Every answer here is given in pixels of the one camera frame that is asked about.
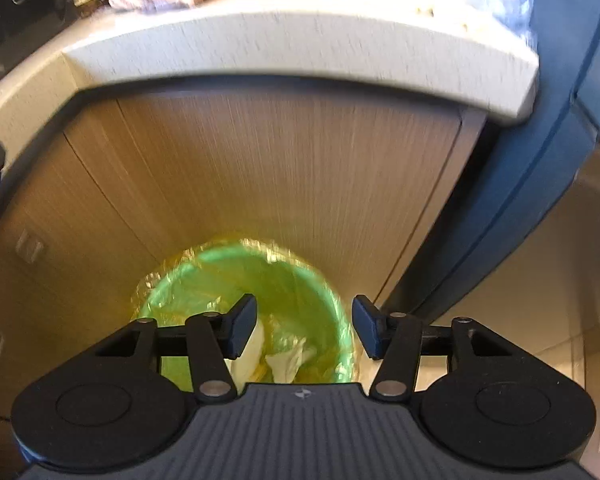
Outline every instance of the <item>trash bag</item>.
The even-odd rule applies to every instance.
[[[258,301],[258,321],[242,356],[227,361],[238,390],[246,382],[347,383],[357,378],[354,335],[324,277],[273,243],[212,242],[165,261],[139,283],[133,319],[158,326],[227,312],[243,294]],[[186,357],[162,359],[162,374],[191,391]]]

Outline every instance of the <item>countertop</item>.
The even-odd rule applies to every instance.
[[[104,9],[0,81],[9,165],[78,90],[171,75],[309,75],[409,89],[519,121],[535,52],[471,7],[416,0],[208,0],[159,14]]]

